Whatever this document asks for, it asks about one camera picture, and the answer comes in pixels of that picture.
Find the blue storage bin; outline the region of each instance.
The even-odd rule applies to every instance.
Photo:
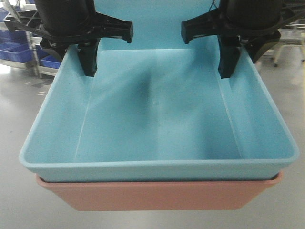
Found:
[[[49,55],[47,52],[45,52],[44,50],[41,49],[41,47],[39,45],[36,45],[36,52],[38,55],[38,59],[41,59],[47,55]]]
[[[8,38],[11,40],[17,40],[17,39],[27,39],[27,36],[25,34],[25,31],[23,30],[19,30],[19,31],[15,31],[15,32],[10,32],[8,30],[2,30],[0,31],[0,37],[1,38]]]
[[[297,146],[247,52],[221,79],[216,36],[184,44],[181,21],[210,5],[97,1],[97,11],[134,22],[132,44],[102,39],[93,78],[70,46],[22,164],[47,182],[189,181],[268,180],[295,161]]]
[[[59,69],[61,62],[58,61],[56,58],[54,58],[53,56],[47,56],[43,59],[40,60],[41,64],[45,67],[49,67],[49,68],[57,68]]]
[[[32,51],[29,49],[28,44],[20,45],[4,52],[10,61],[25,63],[33,59]]]
[[[8,49],[11,49],[11,48],[14,48],[18,45],[20,45],[20,44],[19,43],[12,43],[12,42],[0,44],[0,59],[6,60],[8,57],[7,57],[7,55],[4,51],[8,50]]]
[[[3,21],[3,19],[8,15],[8,12],[5,11],[2,7],[0,8],[0,21]]]

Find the metal shelf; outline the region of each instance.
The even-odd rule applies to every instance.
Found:
[[[29,61],[26,63],[8,61],[8,60],[0,60],[0,64],[4,64],[13,68],[21,68],[21,69],[29,69],[34,66],[34,61]]]
[[[40,45],[42,37],[31,37],[31,40],[34,45]]]
[[[58,69],[56,68],[48,68],[43,66],[39,66],[39,69],[41,74],[52,75],[52,76],[55,76],[58,71]]]

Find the concrete floor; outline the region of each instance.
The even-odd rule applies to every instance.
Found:
[[[294,136],[300,158],[284,180],[235,211],[77,212],[41,188],[18,160],[19,151],[51,80],[0,65],[1,229],[304,229],[304,74],[298,49],[286,49],[274,68],[265,56],[259,72]]]

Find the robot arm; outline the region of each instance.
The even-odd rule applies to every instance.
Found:
[[[279,42],[279,28],[304,16],[305,1],[220,0],[215,10],[183,21],[181,35],[186,44],[198,37],[218,35],[219,73],[221,78],[230,78],[240,56],[240,46],[256,62]]]

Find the stacked trays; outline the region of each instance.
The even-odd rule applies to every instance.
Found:
[[[247,52],[221,79],[217,37],[180,37],[202,6],[97,1],[137,33],[103,39],[95,77],[68,49],[20,154],[40,185],[78,210],[237,209],[281,180],[298,149]]]

